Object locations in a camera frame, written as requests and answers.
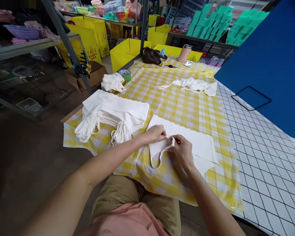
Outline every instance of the leg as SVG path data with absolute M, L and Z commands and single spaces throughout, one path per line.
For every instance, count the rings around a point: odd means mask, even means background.
M 151 212 L 162 222 L 164 229 L 171 236 L 181 235 L 180 210 L 177 199 L 146 191 L 141 202 L 150 208 Z
M 127 26 L 127 38 L 130 38 L 131 35 L 131 27 Z
M 126 38 L 126 30 L 127 30 L 127 26 L 123 26 L 122 27 L 122 38 Z
M 138 203 L 135 183 L 128 177 L 111 174 L 95 200 L 91 220 L 126 203 Z

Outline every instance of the green tape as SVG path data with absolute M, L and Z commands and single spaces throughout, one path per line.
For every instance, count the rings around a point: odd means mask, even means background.
M 126 83 L 128 83 L 131 80 L 131 71 L 126 70 L 126 69 L 121 69 L 118 71 L 119 74 L 122 75 L 122 77 L 125 78 Z

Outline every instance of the brown purse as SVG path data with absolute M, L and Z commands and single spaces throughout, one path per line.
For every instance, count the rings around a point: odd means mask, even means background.
M 159 50 L 154 50 L 149 47 L 145 47 L 143 49 L 144 49 L 143 57 L 142 57 L 143 63 L 155 64 L 159 66 L 162 63 L 161 59 L 167 60 L 167 56 L 166 55 L 161 56 Z

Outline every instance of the white fabric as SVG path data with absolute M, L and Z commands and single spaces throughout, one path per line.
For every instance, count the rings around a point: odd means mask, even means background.
M 188 79 L 175 80 L 169 85 L 158 86 L 157 88 L 165 89 L 171 86 L 172 84 L 181 86 L 182 89 L 194 93 L 200 93 L 204 90 L 204 93 L 209 97 L 214 97 L 216 95 L 217 82 L 209 84 L 203 80 L 195 80 L 193 77 L 190 77 Z
M 124 77 L 121 76 L 119 73 L 114 74 L 104 74 L 103 81 L 101 82 L 102 88 L 104 88 L 106 91 L 109 90 L 116 90 L 118 92 L 126 91 L 127 89 L 124 88 L 121 81 L 124 80 Z
M 75 129 L 80 142 L 86 143 L 91 135 L 99 132 L 99 124 L 116 128 L 110 144 L 117 145 L 131 139 L 131 135 L 143 128 L 148 116 L 149 104 L 118 97 L 97 90 L 83 102 L 83 120 Z
M 182 127 L 160 118 L 157 115 L 153 115 L 147 129 L 151 128 L 153 125 L 163 125 L 168 137 L 180 134 L 192 143 L 193 162 L 202 175 L 204 175 L 208 169 L 211 169 L 219 164 L 213 138 L 210 135 Z M 160 153 L 166 148 L 168 148 L 166 149 L 167 151 L 174 152 L 174 150 L 167 145 L 167 140 L 149 144 L 149 148 L 151 162 L 153 158 L 158 159 Z
M 152 156 L 150 157 L 150 159 L 151 159 L 151 166 L 152 166 L 153 169 L 158 169 L 159 167 L 161 167 L 163 153 L 165 151 L 167 151 L 168 149 L 170 149 L 171 147 L 174 147 L 175 146 L 175 139 L 173 137 L 166 137 L 166 138 L 169 139 L 169 140 L 171 140 L 171 144 L 169 146 L 167 146 L 166 148 L 164 148 L 161 151 L 161 154 L 160 154 L 160 164 L 157 167 L 153 166 L 153 162 L 152 162 L 153 157 Z

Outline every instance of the stack of teal containers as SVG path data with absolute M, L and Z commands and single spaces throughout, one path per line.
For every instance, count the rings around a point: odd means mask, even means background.
M 268 16 L 269 12 L 244 10 L 228 32 L 227 44 L 240 46 Z
M 220 6 L 207 18 L 211 4 L 205 4 L 202 11 L 196 11 L 190 23 L 187 36 L 218 42 L 232 21 L 232 7 Z

